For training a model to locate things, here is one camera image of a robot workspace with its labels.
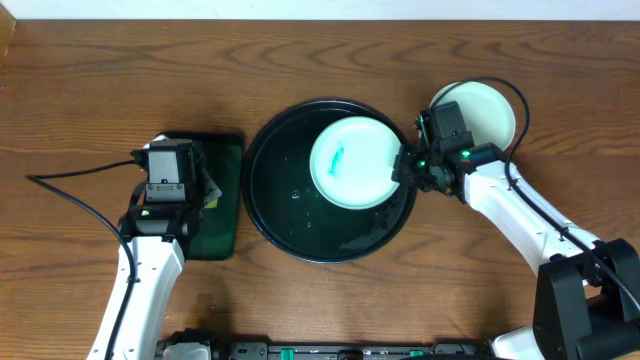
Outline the green scrubbing sponge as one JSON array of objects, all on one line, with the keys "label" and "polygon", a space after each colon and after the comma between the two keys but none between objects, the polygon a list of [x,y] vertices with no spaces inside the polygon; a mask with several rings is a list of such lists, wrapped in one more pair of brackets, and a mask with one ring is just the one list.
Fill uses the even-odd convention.
[{"label": "green scrubbing sponge", "polygon": [[207,170],[202,172],[202,181],[203,208],[215,208],[218,199],[222,196],[222,191]]}]

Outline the mint green plate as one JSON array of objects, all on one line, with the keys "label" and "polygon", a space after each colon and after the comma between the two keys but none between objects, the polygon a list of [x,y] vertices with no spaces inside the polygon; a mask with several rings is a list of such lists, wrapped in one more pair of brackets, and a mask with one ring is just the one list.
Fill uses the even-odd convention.
[{"label": "mint green plate", "polygon": [[440,104],[452,101],[458,104],[476,146],[492,143],[506,150],[511,145],[516,130],[515,114],[498,90],[480,82],[462,85],[454,82],[440,89],[431,105],[438,99]]},{"label": "mint green plate", "polygon": [[400,147],[398,136],[379,120],[364,116],[338,120],[312,146],[312,181],[334,205],[349,210],[373,208],[400,187],[392,179]]}]

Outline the white plate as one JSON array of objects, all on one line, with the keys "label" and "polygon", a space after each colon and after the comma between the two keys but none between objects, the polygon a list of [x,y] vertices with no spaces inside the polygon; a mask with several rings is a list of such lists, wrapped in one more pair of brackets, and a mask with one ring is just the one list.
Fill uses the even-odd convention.
[{"label": "white plate", "polygon": [[501,150],[505,151],[509,149],[515,140],[515,130],[507,129],[505,131],[500,131],[495,136],[495,145],[498,146]]}]

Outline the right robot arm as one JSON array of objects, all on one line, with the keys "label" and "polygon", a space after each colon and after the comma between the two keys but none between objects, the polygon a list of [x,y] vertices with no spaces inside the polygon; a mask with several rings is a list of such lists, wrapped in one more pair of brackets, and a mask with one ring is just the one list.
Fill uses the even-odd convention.
[{"label": "right robot arm", "polygon": [[416,119],[420,140],[401,148],[392,178],[455,196],[518,250],[537,284],[530,325],[490,342],[500,359],[614,359],[639,349],[639,256],[564,217],[496,145],[476,145],[457,103]]}]

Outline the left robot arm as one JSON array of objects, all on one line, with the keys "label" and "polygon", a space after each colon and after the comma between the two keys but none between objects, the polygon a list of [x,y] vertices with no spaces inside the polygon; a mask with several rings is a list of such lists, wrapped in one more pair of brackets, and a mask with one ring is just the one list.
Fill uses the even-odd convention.
[{"label": "left robot arm", "polygon": [[90,359],[155,356],[167,302],[207,197],[200,143],[159,136],[132,155],[147,178],[119,220],[118,271]]}]

